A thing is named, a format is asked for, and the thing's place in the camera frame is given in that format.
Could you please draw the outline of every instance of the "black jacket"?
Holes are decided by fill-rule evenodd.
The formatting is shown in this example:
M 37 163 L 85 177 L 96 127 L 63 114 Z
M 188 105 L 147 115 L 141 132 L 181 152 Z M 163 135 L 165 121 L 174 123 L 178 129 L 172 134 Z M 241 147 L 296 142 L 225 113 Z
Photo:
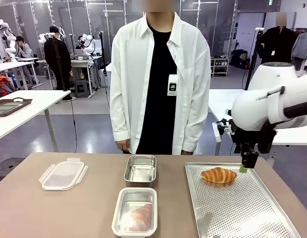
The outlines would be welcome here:
M 261 63 L 291 63 L 291 53 L 295 40 L 294 32 L 288 28 L 284 28 L 281 33 L 280 27 L 268 29 L 259 41 L 258 53 L 260 58 L 262 58 Z
M 67 46 L 63 41 L 60 40 L 57 40 L 57 43 L 58 43 L 59 54 L 61 57 L 62 69 L 64 72 L 70 72 L 72 67 Z M 51 69 L 53 71 L 58 70 L 59 66 L 58 66 L 58 61 L 56 59 L 55 47 L 52 38 L 49 38 L 44 43 L 44 54 L 45 54 L 45 60 L 49 64 Z

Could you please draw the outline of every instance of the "id badge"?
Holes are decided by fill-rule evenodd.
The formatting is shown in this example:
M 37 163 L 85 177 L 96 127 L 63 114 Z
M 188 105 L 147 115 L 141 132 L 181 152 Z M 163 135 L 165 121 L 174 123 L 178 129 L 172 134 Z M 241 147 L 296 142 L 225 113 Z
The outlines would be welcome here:
M 178 92 L 179 76 L 177 74 L 170 74 L 168 83 L 168 96 L 176 96 Z

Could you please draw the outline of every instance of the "tray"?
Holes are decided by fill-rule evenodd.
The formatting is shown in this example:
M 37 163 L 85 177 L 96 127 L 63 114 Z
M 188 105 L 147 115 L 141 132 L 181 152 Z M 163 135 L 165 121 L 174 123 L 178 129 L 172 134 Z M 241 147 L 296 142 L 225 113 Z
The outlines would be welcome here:
M 237 173 L 229 184 L 205 181 L 201 172 L 222 167 Z M 185 170 L 200 238 L 300 238 L 254 170 L 240 164 L 186 163 Z
M 32 99 L 14 98 L 0 100 L 0 118 L 6 117 L 15 111 L 30 104 Z

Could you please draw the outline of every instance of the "metal food container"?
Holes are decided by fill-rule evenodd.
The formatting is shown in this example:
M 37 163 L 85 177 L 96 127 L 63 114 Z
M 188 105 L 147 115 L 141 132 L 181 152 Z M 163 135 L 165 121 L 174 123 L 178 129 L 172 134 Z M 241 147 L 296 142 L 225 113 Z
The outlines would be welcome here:
M 154 187 L 157 176 L 157 162 L 152 155 L 132 155 L 124 172 L 128 187 Z
M 120 191 L 112 230 L 122 238 L 152 236 L 158 227 L 157 192 L 152 188 L 127 187 Z

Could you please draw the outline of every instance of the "shirt collar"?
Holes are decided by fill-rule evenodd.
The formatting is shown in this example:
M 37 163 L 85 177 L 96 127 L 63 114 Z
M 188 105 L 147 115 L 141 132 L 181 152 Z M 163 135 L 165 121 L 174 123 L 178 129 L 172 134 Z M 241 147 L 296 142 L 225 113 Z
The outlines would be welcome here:
M 150 29 L 147 23 L 147 16 L 146 14 L 141 19 L 141 28 L 140 28 L 140 37 L 143 36 L 143 34 Z M 170 41 L 172 41 L 174 44 L 180 46 L 181 44 L 181 31 L 182 31 L 182 20 L 175 12 L 174 14 L 174 23 L 170 35 Z

